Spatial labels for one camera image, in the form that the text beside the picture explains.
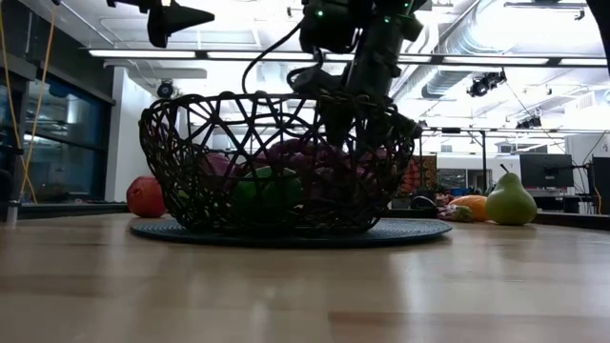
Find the black wire basket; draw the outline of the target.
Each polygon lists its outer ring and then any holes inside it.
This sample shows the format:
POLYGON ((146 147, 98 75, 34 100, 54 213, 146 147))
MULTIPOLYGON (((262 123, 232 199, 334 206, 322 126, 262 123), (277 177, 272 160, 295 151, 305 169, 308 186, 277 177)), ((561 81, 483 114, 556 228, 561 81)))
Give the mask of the black wire basket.
POLYGON ((371 229, 397 193, 413 156, 416 139, 391 136, 383 146, 358 143, 352 125, 340 151, 355 163, 369 152, 385 194, 366 201, 300 202, 281 216, 238 214, 232 194, 201 168, 209 152, 220 152, 231 162, 251 164, 254 156, 277 141, 298 138, 332 146, 318 113, 317 99, 294 93, 257 91, 216 96, 189 94, 161 99, 144 109, 139 120, 139 139, 152 174, 160 184, 170 215, 195 232, 246 235, 318 235, 356 233, 371 229), (183 190, 188 203, 179 200, 183 190))

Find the yellow green pear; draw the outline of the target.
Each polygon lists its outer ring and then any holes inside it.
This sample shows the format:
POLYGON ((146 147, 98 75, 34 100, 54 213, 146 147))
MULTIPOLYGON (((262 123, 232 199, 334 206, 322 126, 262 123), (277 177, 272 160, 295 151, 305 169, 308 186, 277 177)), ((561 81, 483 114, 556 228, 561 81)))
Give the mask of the yellow green pear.
POLYGON ((515 173, 503 164, 500 167, 505 174, 487 196, 488 218, 504 226, 523 226, 532 222, 538 213, 533 196, 524 189, 515 173))

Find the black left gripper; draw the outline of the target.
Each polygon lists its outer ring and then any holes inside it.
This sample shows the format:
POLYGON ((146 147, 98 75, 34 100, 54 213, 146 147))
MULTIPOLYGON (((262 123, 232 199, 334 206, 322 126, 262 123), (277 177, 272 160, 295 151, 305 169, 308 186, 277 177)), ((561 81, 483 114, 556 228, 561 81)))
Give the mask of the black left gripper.
POLYGON ((168 7, 165 7, 162 0, 107 0, 107 6, 111 8, 115 8, 117 3, 138 7, 141 13, 148 15, 147 31, 149 41, 156 48, 167 47, 168 35, 194 26, 207 24, 215 19, 213 13, 185 7, 179 5, 176 1, 172 1, 168 7), (165 30, 165 14, 172 20, 183 21, 168 21, 165 30))

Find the black background rig frame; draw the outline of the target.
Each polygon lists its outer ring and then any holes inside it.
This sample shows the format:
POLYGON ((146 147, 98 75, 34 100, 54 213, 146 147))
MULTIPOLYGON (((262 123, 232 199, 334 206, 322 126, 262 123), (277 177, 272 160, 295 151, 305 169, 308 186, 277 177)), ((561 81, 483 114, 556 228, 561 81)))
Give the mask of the black background rig frame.
POLYGON ((425 127, 416 141, 416 154, 434 156, 439 170, 483 172, 487 187, 498 181, 503 166, 519 174, 522 154, 565 153, 564 137, 544 129, 425 127))

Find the black computer monitor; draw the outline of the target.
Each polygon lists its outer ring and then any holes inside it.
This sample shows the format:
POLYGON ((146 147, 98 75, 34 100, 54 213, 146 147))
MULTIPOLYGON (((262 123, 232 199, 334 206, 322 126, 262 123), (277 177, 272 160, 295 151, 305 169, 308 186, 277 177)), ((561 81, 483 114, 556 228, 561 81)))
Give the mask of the black computer monitor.
POLYGON ((591 190, 597 197, 599 213, 610 216, 610 157, 593 158, 591 190))
POLYGON ((569 154, 525 153, 519 156, 521 183, 525 188, 568 188, 574 186, 569 154))

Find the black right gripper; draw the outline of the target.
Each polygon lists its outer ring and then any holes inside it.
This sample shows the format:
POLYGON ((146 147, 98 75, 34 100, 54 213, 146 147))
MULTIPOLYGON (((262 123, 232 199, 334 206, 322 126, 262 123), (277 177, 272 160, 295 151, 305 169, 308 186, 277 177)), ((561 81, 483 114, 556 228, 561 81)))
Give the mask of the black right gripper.
POLYGON ((319 65, 299 68, 288 73, 288 84, 298 94, 317 99, 318 113, 330 145, 341 148, 353 124, 359 141, 370 141, 372 148, 383 146, 394 134, 413 141, 419 139, 422 127, 403 116, 390 98, 348 92, 343 75, 331 75, 319 65))

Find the purple red vegetable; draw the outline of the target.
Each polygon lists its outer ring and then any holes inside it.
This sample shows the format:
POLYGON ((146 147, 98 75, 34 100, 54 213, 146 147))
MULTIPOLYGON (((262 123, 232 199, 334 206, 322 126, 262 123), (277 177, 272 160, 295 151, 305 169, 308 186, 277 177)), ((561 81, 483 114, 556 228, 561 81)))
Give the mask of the purple red vegetable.
POLYGON ((452 222, 473 222, 474 214, 473 211, 466 206, 447 205, 438 210, 437 218, 452 222))

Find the green lime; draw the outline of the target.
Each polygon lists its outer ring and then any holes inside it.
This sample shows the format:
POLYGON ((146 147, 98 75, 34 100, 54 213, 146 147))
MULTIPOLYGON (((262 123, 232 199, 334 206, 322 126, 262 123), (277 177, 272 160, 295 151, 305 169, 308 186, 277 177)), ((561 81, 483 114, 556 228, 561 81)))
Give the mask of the green lime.
POLYGON ((247 216, 263 213, 283 216, 299 204, 303 193, 301 179, 295 171, 260 167, 237 183, 232 205, 238 214, 247 216))

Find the black aluminium rig frame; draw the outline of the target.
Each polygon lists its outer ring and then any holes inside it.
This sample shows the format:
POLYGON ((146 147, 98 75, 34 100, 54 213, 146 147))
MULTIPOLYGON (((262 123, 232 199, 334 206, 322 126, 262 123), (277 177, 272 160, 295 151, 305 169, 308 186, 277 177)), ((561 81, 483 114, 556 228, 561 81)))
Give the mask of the black aluminium rig frame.
MULTIPOLYGON (((22 205, 17 214, 18 219, 43 219, 63 216, 101 215, 128 212, 126 203, 103 204, 42 204, 22 205)), ((609 215, 576 214, 560 212, 540 212, 534 224, 570 227, 610 232, 609 215)))

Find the colourful patterned wall hanging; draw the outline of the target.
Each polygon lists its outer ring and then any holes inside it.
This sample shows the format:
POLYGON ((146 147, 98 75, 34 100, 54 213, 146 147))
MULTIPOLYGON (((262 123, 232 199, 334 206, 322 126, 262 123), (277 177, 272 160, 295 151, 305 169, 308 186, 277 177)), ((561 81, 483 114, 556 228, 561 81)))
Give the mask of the colourful patterned wall hanging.
POLYGON ((412 157, 399 189, 410 194, 418 190, 433 190, 436 187, 437 157, 435 155, 412 157))

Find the dark glass window wall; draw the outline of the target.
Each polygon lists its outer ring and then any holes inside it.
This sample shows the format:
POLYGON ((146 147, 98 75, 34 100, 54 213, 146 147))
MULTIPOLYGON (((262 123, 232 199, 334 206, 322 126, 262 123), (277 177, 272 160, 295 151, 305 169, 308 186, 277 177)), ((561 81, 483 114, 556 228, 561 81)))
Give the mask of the dark glass window wall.
POLYGON ((109 124, 106 103, 0 49, 0 196, 101 201, 109 124))

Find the yellow orange mango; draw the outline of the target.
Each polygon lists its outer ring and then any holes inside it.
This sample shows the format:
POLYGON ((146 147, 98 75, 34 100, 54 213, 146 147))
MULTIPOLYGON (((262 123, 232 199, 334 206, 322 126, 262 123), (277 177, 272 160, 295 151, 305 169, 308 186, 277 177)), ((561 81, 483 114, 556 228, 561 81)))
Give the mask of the yellow orange mango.
POLYGON ((472 211, 475 221, 484 222, 488 220, 486 203, 487 197, 484 195, 464 195, 452 200, 450 205, 467 207, 472 211))

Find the pinkish red apple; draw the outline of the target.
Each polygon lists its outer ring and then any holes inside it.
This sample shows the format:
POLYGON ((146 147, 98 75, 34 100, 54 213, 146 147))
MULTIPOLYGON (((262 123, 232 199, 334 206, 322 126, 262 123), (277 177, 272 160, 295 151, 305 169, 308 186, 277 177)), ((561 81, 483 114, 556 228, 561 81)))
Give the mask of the pinkish red apple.
POLYGON ((159 218, 167 212, 160 184, 153 176, 135 178, 126 198, 129 211, 139 217, 159 218))

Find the purple grape bunch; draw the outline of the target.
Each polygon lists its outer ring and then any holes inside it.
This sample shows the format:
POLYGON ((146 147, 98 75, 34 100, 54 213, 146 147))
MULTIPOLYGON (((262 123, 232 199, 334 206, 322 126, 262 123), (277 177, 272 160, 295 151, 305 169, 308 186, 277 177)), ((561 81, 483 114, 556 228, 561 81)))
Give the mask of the purple grape bunch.
POLYGON ((267 150, 260 151, 251 164, 245 161, 232 163, 231 160, 223 153, 209 152, 201 161, 201 168, 217 182, 227 176, 228 180, 221 185, 232 195, 237 183, 247 173, 267 166, 278 171, 288 168, 297 173, 304 191, 300 202, 360 202, 385 194, 369 152, 354 163, 346 151, 321 142, 292 138, 277 141, 267 150))

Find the black ceiling light bar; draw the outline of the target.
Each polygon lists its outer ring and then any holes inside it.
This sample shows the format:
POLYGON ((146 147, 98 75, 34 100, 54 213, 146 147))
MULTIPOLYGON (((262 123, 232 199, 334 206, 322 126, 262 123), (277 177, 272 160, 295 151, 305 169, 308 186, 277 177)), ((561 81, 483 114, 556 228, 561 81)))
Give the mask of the black ceiling light bar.
MULTIPOLYGON (((87 49, 93 57, 104 59, 142 60, 210 60, 252 61, 261 51, 253 50, 120 50, 87 49)), ((561 55, 512 55, 512 54, 412 54, 403 53, 397 58, 399 65, 477 66, 511 68, 606 68, 605 57, 561 55)))

